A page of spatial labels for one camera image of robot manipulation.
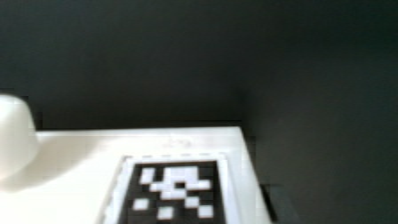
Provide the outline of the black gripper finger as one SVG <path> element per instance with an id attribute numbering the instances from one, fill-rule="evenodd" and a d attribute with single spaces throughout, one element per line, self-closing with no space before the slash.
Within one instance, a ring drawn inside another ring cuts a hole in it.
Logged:
<path id="1" fill-rule="evenodd" d="M 283 187 L 278 184 L 262 184 L 260 193 L 271 224 L 305 224 Z"/>

